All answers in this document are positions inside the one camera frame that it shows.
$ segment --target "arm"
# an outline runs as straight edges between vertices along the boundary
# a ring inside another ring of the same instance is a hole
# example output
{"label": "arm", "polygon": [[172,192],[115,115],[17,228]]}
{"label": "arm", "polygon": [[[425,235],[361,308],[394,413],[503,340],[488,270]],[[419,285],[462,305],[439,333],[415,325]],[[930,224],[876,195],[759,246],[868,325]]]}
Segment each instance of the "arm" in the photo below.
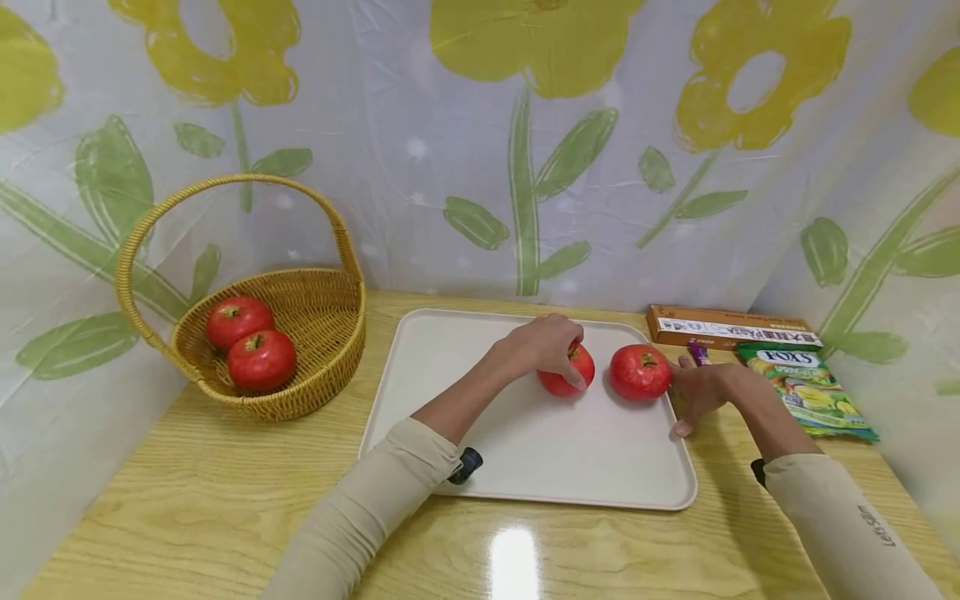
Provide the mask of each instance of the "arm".
{"label": "arm", "polygon": [[347,598],[381,544],[458,467],[457,444],[511,382],[534,370],[583,385],[566,358],[583,328],[550,315],[495,343],[459,381],[395,425],[314,507],[260,596]]}
{"label": "arm", "polygon": [[943,599],[893,528],[806,435],[764,377],[739,365],[693,368],[683,357],[674,385],[689,403],[674,428],[678,435],[689,435],[700,416],[725,402],[743,416],[766,462],[767,489],[831,598]]}

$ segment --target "curtain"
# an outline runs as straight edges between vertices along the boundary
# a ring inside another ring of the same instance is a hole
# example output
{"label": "curtain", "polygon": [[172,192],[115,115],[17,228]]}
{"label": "curtain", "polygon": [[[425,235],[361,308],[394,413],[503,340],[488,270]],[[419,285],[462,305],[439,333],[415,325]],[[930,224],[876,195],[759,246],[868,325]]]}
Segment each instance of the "curtain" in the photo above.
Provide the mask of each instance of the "curtain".
{"label": "curtain", "polygon": [[[371,287],[808,319],[960,555],[960,470],[930,460],[960,450],[958,19],[949,0],[8,0],[0,597],[184,383],[118,312],[120,244],[234,172],[325,194]],[[166,335],[229,281],[336,260],[308,199],[222,187],[161,220],[136,294]]]}

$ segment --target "wooden table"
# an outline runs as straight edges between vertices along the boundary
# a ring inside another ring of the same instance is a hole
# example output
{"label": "wooden table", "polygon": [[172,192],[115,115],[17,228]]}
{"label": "wooden table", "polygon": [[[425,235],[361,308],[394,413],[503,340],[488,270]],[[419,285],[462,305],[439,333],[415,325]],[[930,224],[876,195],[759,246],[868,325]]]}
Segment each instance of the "wooden table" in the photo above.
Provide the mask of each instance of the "wooden table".
{"label": "wooden table", "polygon": [[[550,307],[370,293],[363,361],[319,412],[246,422],[187,387],[23,596],[255,598],[310,508],[356,459],[396,324],[425,306],[539,315]],[[642,315],[555,309],[574,319]],[[663,347],[671,357],[683,348]],[[713,352],[714,360],[733,360]],[[750,471],[756,448],[725,407],[689,440],[700,479],[678,514],[434,497],[387,542],[357,598],[826,598],[796,534]],[[869,445],[823,442],[948,598],[960,565]]]}

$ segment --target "hand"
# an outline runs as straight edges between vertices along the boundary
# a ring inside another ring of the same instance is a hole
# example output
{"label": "hand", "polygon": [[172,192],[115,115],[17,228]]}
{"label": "hand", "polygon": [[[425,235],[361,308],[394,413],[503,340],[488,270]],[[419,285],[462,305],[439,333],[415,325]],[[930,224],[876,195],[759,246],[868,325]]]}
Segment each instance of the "hand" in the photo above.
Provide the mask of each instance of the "hand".
{"label": "hand", "polygon": [[739,365],[697,367],[687,356],[680,357],[680,366],[671,364],[670,367],[673,371],[673,389],[686,400],[686,414],[673,426],[673,432],[681,438],[693,433],[700,417],[727,403],[724,377],[731,370],[744,369]]}
{"label": "hand", "polygon": [[491,354],[514,370],[516,377],[533,371],[555,372],[573,387],[583,390],[586,387],[584,378],[567,357],[570,344],[583,339],[582,326],[564,315],[553,313],[517,327],[493,345]]}

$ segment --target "basket handle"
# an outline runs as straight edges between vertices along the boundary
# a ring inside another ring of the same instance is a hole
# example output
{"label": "basket handle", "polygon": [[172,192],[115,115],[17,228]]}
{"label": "basket handle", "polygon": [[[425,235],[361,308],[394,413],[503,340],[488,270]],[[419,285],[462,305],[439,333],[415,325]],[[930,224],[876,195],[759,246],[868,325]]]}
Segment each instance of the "basket handle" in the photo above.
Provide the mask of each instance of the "basket handle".
{"label": "basket handle", "polygon": [[124,311],[124,313],[126,313],[127,318],[130,319],[133,328],[135,328],[140,336],[143,337],[144,342],[146,342],[149,346],[159,350],[164,356],[167,357],[168,360],[170,360],[170,362],[180,368],[180,370],[183,371],[183,373],[194,382],[200,381],[200,373],[189,363],[181,360],[170,349],[170,347],[164,343],[163,338],[161,338],[160,335],[156,333],[156,331],[154,331],[140,315],[140,311],[137,309],[136,302],[133,299],[133,288],[131,285],[131,279],[133,275],[133,260],[136,258],[137,251],[140,250],[140,245],[147,236],[147,232],[149,232],[159,218],[169,212],[171,208],[177,204],[180,204],[187,198],[196,196],[197,194],[208,190],[211,187],[217,187],[219,185],[226,185],[228,183],[236,183],[241,181],[260,181],[262,183],[286,185],[287,187],[291,187],[313,199],[313,201],[319,204],[320,208],[324,210],[326,213],[326,218],[330,220],[330,224],[333,226],[333,237],[337,240],[337,252],[340,254],[340,262],[344,266],[344,271],[352,276],[355,276],[358,280],[363,281],[363,272],[360,271],[360,263],[357,262],[356,254],[353,252],[353,245],[350,243],[350,236],[347,232],[347,226],[344,225],[344,220],[340,216],[340,213],[337,212],[337,209],[334,208],[333,204],[331,204],[326,198],[298,181],[288,180],[275,175],[263,175],[259,173],[226,175],[223,177],[216,177],[206,181],[201,181],[200,183],[185,187],[160,204],[154,205],[154,207],[143,216],[140,222],[136,224],[136,227],[133,228],[133,231],[131,231],[130,235],[127,237],[127,240],[124,242],[123,247],[120,249],[120,256],[117,260],[115,276],[117,300],[120,302],[120,308]]}

